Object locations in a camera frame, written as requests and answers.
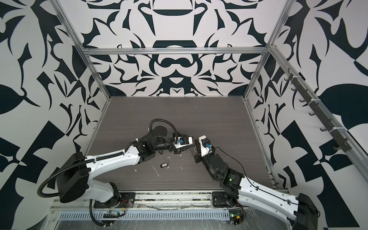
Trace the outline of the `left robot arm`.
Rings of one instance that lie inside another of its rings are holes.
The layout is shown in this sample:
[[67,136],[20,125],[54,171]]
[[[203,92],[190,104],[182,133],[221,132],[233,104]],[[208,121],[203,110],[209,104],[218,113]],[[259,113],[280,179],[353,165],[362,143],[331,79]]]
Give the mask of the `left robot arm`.
[[120,194],[116,185],[97,181],[96,177],[122,167],[147,162],[157,152],[179,154],[192,146],[193,137],[177,131],[173,137],[169,137],[166,127],[157,126],[142,138],[130,142],[124,149],[91,156],[84,156],[81,152],[73,154],[39,186],[37,195],[42,198],[59,197],[62,203],[77,199],[92,199],[101,203],[117,201]]

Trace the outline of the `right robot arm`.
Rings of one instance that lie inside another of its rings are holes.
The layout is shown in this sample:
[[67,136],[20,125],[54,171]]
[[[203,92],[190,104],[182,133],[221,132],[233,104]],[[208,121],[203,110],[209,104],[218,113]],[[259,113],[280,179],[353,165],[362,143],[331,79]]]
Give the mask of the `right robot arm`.
[[194,140],[195,161],[203,163],[212,180],[224,190],[231,206],[254,208],[288,224],[294,230],[316,230],[319,210],[311,198],[303,193],[298,196],[268,188],[228,166],[216,154],[208,138]]

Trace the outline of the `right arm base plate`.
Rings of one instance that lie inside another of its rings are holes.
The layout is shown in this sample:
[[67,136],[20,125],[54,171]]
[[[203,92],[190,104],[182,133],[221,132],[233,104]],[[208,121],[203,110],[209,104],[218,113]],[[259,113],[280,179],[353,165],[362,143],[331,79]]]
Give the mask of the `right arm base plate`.
[[239,195],[225,191],[212,192],[212,205],[216,208],[232,208],[237,205]]

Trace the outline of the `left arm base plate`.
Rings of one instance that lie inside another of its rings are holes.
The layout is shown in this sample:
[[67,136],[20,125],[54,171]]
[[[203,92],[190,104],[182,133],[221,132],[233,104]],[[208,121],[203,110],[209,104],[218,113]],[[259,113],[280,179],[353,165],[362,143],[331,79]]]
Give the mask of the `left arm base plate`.
[[105,203],[99,201],[94,202],[93,208],[95,209],[110,209],[110,208],[129,208],[135,203],[135,192],[122,192],[120,197],[113,197]]

